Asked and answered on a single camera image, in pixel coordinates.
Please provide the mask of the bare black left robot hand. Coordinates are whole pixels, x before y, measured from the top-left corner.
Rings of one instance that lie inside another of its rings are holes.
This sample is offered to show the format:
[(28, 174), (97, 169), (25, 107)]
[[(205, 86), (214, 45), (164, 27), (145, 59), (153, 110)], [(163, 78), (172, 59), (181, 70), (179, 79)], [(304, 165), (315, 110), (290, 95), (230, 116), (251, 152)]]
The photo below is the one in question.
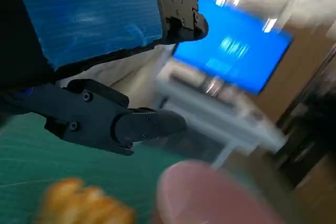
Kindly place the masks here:
[(74, 75), (207, 33), (197, 0), (1, 0), (1, 115), (33, 112), (63, 141), (130, 156), (134, 142), (185, 132), (184, 118), (131, 109), (126, 95)]

